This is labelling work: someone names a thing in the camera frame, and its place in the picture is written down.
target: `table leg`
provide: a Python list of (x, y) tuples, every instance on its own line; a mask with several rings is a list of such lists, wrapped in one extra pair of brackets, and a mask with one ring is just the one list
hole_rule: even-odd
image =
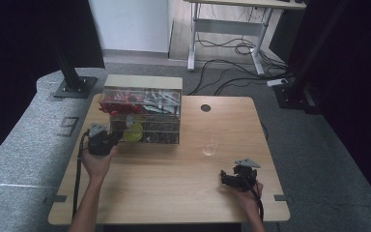
[(265, 74), (264, 70), (262, 68), (262, 65), (261, 65), (259, 51), (261, 49), (261, 44), (264, 40), (265, 33), (267, 32), (268, 25), (270, 23), (271, 15), (272, 15), (272, 8), (267, 8), (267, 12), (265, 14), (265, 19), (263, 21), (263, 27), (262, 27), (261, 33), (258, 37), (258, 43), (255, 45), (255, 48), (250, 49), (252, 59), (254, 60), (255, 68), (257, 69), (257, 73), (259, 75), (264, 75)]
[(198, 17), (198, 3), (194, 3), (194, 13), (191, 19), (191, 44), (188, 49), (188, 71), (194, 71), (194, 61), (195, 61), (195, 23)]

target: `white wall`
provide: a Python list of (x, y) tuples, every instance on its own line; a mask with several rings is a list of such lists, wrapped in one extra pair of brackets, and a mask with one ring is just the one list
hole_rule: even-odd
[(102, 49), (168, 52), (173, 0), (89, 0)]

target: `clear glass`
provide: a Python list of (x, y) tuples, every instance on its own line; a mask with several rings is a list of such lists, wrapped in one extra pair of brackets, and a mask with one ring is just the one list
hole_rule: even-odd
[(206, 156), (212, 156), (221, 140), (220, 134), (215, 130), (204, 132), (203, 153)]

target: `desk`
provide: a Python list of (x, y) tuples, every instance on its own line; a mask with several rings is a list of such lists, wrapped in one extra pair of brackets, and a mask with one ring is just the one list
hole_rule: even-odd
[[(187, 69), (194, 71), (195, 61), (195, 33), (196, 32), (209, 32), (219, 34), (231, 35), (245, 35), (256, 36), (258, 42), (255, 48), (251, 48), (251, 56), (254, 61), (255, 68), (259, 75), (264, 75), (260, 56), (258, 55), (262, 41), (264, 40), (265, 33), (270, 22), (273, 9), (289, 9), (289, 10), (304, 10), (306, 5), (296, 3), (294, 0), (290, 2), (283, 2), (278, 0), (184, 0), (193, 3), (193, 11), (191, 14), (191, 44), (188, 49), (188, 66)], [(200, 4), (218, 4), (228, 6), (244, 6), (244, 7), (259, 7), (266, 8), (265, 16), (261, 23), (241, 22), (241, 21), (226, 21), (226, 20), (213, 20), (203, 19), (198, 17), (198, 6)]]
[[(98, 110), (96, 95), (80, 135), (92, 123), (108, 124)], [(288, 220), (283, 194), (253, 100), (243, 97), (183, 96), (180, 144), (120, 143), (100, 194), (99, 224), (165, 224), (241, 222), (246, 217), (228, 187), (220, 183), (220, 170), (232, 174), (234, 161), (250, 158), (261, 164), (265, 221)], [(211, 106), (210, 112), (201, 110)], [(215, 129), (222, 140), (215, 153), (202, 152), (204, 131)], [(74, 147), (48, 220), (70, 224), (78, 143)], [(88, 184), (82, 171), (79, 202)]]

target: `power strip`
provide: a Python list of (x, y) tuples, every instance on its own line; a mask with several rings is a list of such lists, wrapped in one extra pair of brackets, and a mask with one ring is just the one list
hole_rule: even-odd
[(288, 80), (285, 78), (276, 79), (276, 80), (269, 80), (267, 81), (268, 87), (272, 87), (274, 85), (281, 85), (281, 84), (288, 84)]

